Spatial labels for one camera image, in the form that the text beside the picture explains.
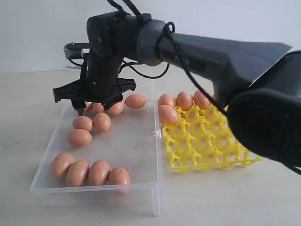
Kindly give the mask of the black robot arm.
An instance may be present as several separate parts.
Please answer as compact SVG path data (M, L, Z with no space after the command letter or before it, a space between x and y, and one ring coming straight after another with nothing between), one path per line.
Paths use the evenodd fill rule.
M173 23L115 11L90 17L88 43L64 46L67 59L88 49L80 78L53 90L54 100L105 109L134 90L133 79L119 77L124 58L157 66L166 62L210 80L210 101L226 116L235 138L251 152L301 171L301 53L275 42L244 42L178 34Z

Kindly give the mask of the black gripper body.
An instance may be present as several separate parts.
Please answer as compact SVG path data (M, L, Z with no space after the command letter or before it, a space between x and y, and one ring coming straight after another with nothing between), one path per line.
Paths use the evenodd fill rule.
M81 99L107 99L112 95L123 61L122 55L99 57L94 52L83 54L86 74L81 83Z

